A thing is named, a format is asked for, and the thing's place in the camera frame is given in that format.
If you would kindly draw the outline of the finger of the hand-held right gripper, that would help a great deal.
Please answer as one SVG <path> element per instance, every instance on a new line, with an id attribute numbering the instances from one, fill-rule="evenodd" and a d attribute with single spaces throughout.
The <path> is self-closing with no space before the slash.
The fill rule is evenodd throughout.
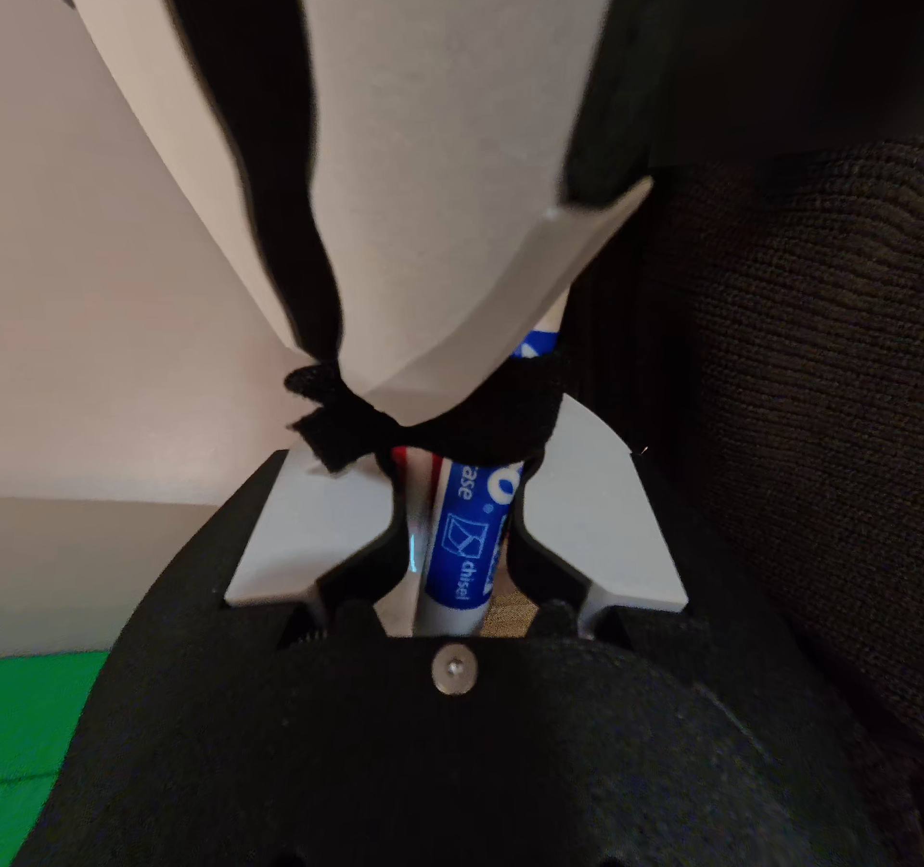
<path id="1" fill-rule="evenodd" d="M 280 339 L 320 357 L 299 0 L 73 0 L 181 193 Z"/>
<path id="2" fill-rule="evenodd" d="M 652 190 L 565 195 L 611 0 L 303 0 L 348 387 L 402 425 L 494 372 Z"/>

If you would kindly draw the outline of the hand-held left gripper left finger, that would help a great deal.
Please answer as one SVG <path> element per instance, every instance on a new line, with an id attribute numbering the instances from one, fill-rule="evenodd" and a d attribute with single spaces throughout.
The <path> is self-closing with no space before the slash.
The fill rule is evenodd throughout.
<path id="1" fill-rule="evenodd" d="M 230 607 L 294 602 L 327 623 L 318 580 L 386 532 L 393 478 L 368 455 L 329 474 L 306 446 L 283 459 L 225 591 Z"/>

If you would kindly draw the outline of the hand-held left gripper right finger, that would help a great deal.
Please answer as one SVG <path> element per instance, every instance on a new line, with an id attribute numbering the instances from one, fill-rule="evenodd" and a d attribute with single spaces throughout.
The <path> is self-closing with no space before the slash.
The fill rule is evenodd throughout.
<path id="1" fill-rule="evenodd" d="M 613 607 L 679 613 L 687 591 L 627 444 L 568 395 L 510 512 L 507 569 L 534 605 L 567 604 L 595 636 Z"/>

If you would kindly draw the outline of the red dry erase marker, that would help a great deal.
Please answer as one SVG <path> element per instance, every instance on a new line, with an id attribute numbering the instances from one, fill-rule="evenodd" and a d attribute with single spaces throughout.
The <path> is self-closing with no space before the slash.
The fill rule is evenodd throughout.
<path id="1" fill-rule="evenodd" d="M 398 469 L 404 495 L 409 532 L 409 572 L 422 586 L 432 539 L 433 510 L 442 457 L 418 447 L 396 446 L 391 456 Z"/>

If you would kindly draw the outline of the blue dry erase marker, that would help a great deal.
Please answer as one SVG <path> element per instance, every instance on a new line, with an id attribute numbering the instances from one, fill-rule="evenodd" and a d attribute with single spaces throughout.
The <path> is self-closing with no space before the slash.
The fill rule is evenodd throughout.
<path id="1" fill-rule="evenodd" d="M 486 616 L 525 465 L 543 452 L 560 411 L 562 319 L 562 308 L 550 310 L 501 367 L 435 420 L 443 464 L 416 637 L 471 635 Z"/>

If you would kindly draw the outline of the green plastic bin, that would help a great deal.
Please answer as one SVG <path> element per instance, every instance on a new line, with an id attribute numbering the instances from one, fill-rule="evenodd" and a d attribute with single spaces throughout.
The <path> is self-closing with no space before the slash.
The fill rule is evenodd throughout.
<path id="1" fill-rule="evenodd" d="M 106 652 L 1 660 L 1 864 L 35 825 Z"/>

